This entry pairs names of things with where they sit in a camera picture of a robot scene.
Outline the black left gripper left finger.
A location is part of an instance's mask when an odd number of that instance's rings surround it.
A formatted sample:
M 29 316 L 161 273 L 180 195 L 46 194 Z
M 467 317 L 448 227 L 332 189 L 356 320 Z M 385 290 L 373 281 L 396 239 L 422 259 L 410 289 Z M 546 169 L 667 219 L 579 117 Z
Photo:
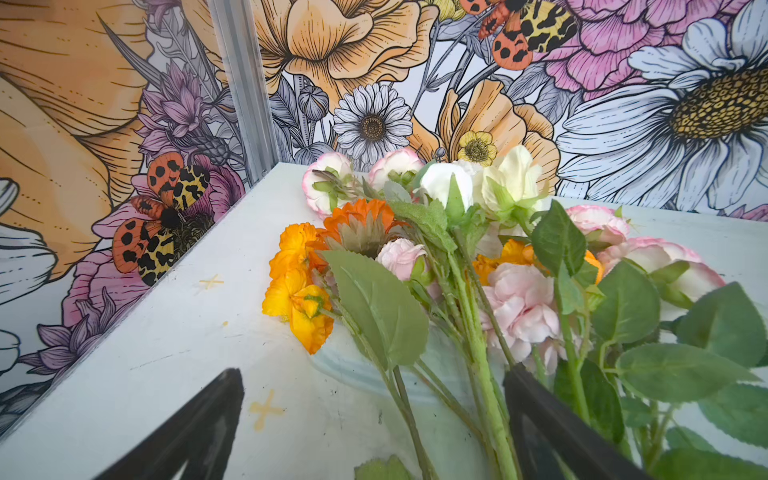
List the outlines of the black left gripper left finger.
M 222 371 L 100 479 L 221 479 L 239 424 L 244 386 L 237 368 Z

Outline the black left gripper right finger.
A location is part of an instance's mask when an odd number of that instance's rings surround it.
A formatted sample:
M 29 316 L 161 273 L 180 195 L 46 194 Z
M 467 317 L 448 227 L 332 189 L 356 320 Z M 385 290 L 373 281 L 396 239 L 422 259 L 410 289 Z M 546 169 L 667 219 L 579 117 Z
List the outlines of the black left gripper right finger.
M 647 479 L 649 475 L 585 424 L 517 364 L 506 372 L 510 430 L 523 479 Z

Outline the pink carnation flower stem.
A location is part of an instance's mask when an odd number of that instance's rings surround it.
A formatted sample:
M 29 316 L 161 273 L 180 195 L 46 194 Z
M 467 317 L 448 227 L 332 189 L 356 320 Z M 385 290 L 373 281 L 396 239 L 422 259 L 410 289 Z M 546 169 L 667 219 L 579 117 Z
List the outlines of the pink carnation flower stem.
M 426 271 L 426 249 L 400 238 L 384 245 L 376 261 L 399 280 L 415 280 L 417 264 Z M 555 312 L 554 280 L 534 266 L 531 245 L 508 240 L 496 258 L 478 255 L 474 270 L 515 363 L 553 375 L 567 360 Z

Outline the white carnation flower stem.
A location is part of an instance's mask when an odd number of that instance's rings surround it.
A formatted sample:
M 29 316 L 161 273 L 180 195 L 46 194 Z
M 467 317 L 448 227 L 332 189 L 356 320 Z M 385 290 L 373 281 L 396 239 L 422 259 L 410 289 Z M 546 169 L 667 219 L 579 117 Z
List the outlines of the white carnation flower stem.
M 491 325 L 496 338 L 501 331 L 472 264 L 475 247 L 489 226 L 474 198 L 474 178 L 451 163 L 427 164 L 406 175 L 408 184 L 400 174 L 390 174 L 382 192 L 395 217 L 407 223 L 410 238 L 425 247 L 428 268 L 442 294 L 438 320 L 450 331 L 465 362 L 489 469 L 498 479 L 519 479 L 507 407 L 492 371 L 484 324 Z

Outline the cream rose flower stem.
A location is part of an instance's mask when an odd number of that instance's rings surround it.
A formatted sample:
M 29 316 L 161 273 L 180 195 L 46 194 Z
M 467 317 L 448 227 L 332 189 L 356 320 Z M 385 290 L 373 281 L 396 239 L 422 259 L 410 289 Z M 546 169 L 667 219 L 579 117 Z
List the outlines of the cream rose flower stem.
M 545 186 L 540 183 L 542 166 L 535 163 L 532 154 L 523 146 L 514 147 L 505 157 L 497 158 L 485 169 L 480 177 L 478 199 L 482 206 L 504 226 L 519 227 L 508 219 L 509 212 L 520 207 L 528 216 L 537 212 L 545 197 Z M 589 349 L 589 307 L 587 288 L 579 278 L 573 278 L 567 267 L 560 264 L 558 272 L 546 274 L 554 280 L 555 312 L 558 314 L 564 346 L 567 353 L 566 378 L 577 414 L 585 421 L 591 419 L 588 411 L 581 369 Z M 512 355 L 502 336 L 493 338 L 498 347 L 513 361 Z M 545 374 L 543 367 L 537 367 L 539 374 Z

